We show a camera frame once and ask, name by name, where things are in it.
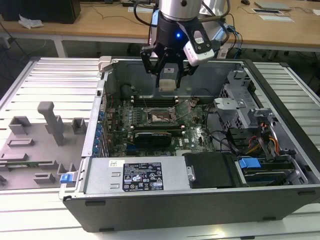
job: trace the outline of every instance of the robotic arm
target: robotic arm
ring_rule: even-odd
[[[202,4],[202,0],[159,0],[157,25],[147,23],[157,28],[156,41],[153,46],[143,47],[140,53],[146,72],[156,75],[157,88],[166,63],[178,65],[176,87],[179,88],[182,77],[193,75],[200,64],[214,57],[211,40],[198,19]],[[208,17],[205,22],[221,17]],[[150,60],[152,53],[158,57],[156,62]]]

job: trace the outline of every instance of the paper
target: paper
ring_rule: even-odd
[[[287,16],[262,16],[262,15],[259,15],[259,16],[265,21],[292,22],[292,23],[295,22],[290,17],[287,17]]]
[[[31,29],[31,28],[40,28],[43,27],[44,25],[42,24],[41,20],[31,20],[31,19],[27,19],[23,16],[20,16],[20,20],[19,20],[19,24],[21,24],[22,26],[24,26],[27,29]]]
[[[320,16],[320,10],[313,9],[312,11],[315,15]]]

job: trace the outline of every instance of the open computer chassis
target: open computer chassis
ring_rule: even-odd
[[[318,149],[251,61],[210,61],[178,89],[175,65],[155,88],[141,59],[100,64],[60,192],[86,231],[280,220],[320,197]]]

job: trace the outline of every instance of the motherboard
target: motherboard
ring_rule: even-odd
[[[209,106],[198,101],[177,97],[112,99],[112,104],[107,104],[104,122],[109,156],[158,157],[214,152],[205,126]]]

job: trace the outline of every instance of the circuit board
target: circuit board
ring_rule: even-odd
[[[172,107],[135,107],[131,101],[119,101],[115,106],[107,109],[105,123],[110,157],[182,156],[215,151],[204,125],[206,104],[182,99]],[[137,148],[137,133],[167,133],[170,143],[166,147]]]

